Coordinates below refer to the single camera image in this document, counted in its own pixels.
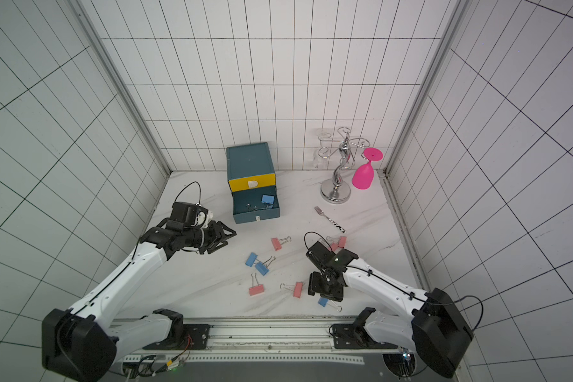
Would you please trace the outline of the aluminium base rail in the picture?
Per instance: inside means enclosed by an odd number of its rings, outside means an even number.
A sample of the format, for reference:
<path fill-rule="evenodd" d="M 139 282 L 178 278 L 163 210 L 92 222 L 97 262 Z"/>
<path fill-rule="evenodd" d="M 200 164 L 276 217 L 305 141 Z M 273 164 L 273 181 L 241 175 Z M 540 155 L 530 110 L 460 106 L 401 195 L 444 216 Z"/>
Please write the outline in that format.
<path fill-rule="evenodd" d="M 111 335 L 139 340 L 136 350 L 120 349 L 116 360 L 134 365 L 155 361 L 173 367 L 186 362 L 317 361 L 362 364 L 367 353 L 395 356 L 398 361 L 423 362 L 451 376 L 472 341 L 464 326 L 446 318 L 424 315 L 406 323 L 396 315 L 366 310 L 357 317 L 210 319 L 184 322 L 173 345 L 152 335 L 141 321 L 118 320 Z"/>

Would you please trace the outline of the pink plastic wine glass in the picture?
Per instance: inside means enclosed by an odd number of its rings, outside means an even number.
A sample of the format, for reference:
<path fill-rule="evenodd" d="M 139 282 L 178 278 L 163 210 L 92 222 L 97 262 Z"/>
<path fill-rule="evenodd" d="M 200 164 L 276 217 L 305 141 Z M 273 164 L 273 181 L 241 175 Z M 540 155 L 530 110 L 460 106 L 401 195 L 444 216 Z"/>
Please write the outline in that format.
<path fill-rule="evenodd" d="M 372 185 L 374 179 L 374 168 L 372 164 L 382 161 L 384 155 L 379 149 L 368 147 L 364 149 L 362 157 L 366 162 L 357 169 L 353 176 L 352 184 L 356 189 L 366 190 Z"/>

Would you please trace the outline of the clear wine glass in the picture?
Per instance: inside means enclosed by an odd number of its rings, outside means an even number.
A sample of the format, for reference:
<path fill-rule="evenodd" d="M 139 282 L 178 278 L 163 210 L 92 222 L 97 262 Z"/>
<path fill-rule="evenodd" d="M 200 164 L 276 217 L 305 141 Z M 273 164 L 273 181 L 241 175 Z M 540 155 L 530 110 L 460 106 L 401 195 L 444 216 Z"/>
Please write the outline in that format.
<path fill-rule="evenodd" d="M 326 129 L 321 129 L 317 133 L 317 143 L 318 146 L 315 149 L 313 156 L 313 169 L 327 170 L 329 166 L 329 159 L 334 152 L 334 133 Z"/>

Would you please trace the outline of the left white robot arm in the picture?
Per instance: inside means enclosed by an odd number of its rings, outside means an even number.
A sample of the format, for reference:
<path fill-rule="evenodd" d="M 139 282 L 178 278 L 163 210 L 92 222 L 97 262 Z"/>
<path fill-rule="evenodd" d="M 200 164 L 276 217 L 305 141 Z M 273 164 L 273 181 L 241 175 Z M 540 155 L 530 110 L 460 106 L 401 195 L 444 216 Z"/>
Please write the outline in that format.
<path fill-rule="evenodd" d="M 183 316 L 158 309 L 137 321 L 114 326 L 124 304 L 179 251 L 212 254 L 236 231 L 220 221 L 186 227 L 164 219 L 104 281 L 67 310 L 54 309 L 41 323 L 44 369 L 77 381 L 101 379 L 118 360 L 148 345 L 179 349 L 191 342 Z"/>

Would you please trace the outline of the pink clip lower centre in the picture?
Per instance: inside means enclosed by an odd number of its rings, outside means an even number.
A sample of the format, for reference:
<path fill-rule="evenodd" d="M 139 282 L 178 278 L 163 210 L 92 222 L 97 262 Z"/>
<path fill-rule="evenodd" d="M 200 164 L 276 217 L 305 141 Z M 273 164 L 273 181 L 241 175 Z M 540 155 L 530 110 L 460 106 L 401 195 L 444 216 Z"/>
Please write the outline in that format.
<path fill-rule="evenodd" d="M 292 285 L 281 283 L 279 287 L 281 290 L 290 291 L 294 298 L 300 299 L 302 296 L 304 285 L 305 285 L 304 282 L 296 282 L 295 284 Z"/>

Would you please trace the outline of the teal drawer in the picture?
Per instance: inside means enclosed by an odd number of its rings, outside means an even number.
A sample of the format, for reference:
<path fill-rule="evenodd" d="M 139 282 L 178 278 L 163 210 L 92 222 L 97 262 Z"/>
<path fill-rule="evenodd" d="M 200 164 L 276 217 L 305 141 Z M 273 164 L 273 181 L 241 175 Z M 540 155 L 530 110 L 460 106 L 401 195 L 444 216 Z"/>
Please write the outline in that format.
<path fill-rule="evenodd" d="M 276 186 L 232 193 L 232 201 L 232 216 L 237 224 L 265 221 L 281 216 Z"/>

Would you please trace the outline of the pink clip right pair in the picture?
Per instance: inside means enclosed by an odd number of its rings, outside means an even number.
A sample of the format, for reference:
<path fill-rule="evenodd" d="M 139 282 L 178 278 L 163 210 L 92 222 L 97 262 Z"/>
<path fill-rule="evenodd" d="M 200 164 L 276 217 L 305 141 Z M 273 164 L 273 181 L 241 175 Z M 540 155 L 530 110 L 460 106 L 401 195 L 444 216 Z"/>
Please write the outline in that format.
<path fill-rule="evenodd" d="M 326 241 L 332 251 L 337 251 L 341 248 L 342 237 L 326 237 Z"/>

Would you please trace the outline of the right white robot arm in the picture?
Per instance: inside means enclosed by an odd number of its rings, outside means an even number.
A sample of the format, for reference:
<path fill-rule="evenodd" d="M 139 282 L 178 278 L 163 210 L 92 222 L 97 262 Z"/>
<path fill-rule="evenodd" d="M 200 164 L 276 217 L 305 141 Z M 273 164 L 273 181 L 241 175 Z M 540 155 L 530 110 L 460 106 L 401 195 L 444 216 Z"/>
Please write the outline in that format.
<path fill-rule="evenodd" d="M 392 311 L 385 315 L 366 307 L 352 323 L 333 324 L 329 332 L 334 348 L 385 350 L 386 366 L 401 378 L 415 375 L 418 360 L 441 377 L 455 376 L 474 339 L 474 329 L 449 294 L 398 282 L 347 250 L 310 249 L 307 258 L 317 268 L 310 275 L 310 295 L 340 302 L 349 287 Z"/>

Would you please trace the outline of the pink clip front left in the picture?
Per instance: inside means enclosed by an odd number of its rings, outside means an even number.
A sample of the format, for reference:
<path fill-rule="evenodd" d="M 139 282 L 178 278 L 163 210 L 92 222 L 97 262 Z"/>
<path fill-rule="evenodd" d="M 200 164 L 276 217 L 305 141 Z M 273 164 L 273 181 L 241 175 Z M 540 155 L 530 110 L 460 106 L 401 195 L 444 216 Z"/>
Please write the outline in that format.
<path fill-rule="evenodd" d="M 252 297 L 252 296 L 257 296 L 259 294 L 263 294 L 264 292 L 265 292 L 264 285 L 262 285 L 259 282 L 257 274 L 256 273 L 251 274 L 251 286 L 248 289 L 248 294 Z"/>

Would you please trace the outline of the teal drawer cabinet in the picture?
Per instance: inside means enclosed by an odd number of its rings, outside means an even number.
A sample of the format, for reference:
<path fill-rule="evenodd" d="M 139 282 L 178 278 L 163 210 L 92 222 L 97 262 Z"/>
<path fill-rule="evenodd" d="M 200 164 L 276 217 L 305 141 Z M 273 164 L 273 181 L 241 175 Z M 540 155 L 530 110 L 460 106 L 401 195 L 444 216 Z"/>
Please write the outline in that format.
<path fill-rule="evenodd" d="M 231 146 L 226 149 L 227 180 L 275 173 L 267 143 Z"/>

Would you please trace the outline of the chrome glass rack stand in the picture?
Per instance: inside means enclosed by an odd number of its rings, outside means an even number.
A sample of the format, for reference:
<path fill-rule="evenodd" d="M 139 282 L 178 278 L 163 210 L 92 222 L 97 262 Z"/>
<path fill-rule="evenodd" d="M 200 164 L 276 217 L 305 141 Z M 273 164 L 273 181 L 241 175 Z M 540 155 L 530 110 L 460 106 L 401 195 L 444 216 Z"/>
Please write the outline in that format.
<path fill-rule="evenodd" d="M 332 178 L 321 184 L 321 196 L 323 199 L 334 205 L 341 205 L 347 202 L 351 196 L 350 186 L 342 177 L 342 172 L 351 170 L 355 163 L 354 151 L 365 149 L 371 146 L 366 138 L 353 138 L 352 130 L 349 127 L 339 127 L 337 133 L 340 139 L 334 136 L 334 154 L 339 154 L 339 162 L 335 168 Z"/>

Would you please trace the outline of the yellow top drawer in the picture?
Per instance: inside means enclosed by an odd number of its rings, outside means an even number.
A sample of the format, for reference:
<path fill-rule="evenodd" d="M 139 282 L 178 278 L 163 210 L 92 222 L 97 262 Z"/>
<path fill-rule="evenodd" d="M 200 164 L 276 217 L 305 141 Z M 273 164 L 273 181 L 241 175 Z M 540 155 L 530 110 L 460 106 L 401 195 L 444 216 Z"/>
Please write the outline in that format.
<path fill-rule="evenodd" d="M 275 173 L 259 174 L 244 178 L 229 180 L 229 187 L 233 193 L 251 189 L 274 186 L 276 184 Z"/>

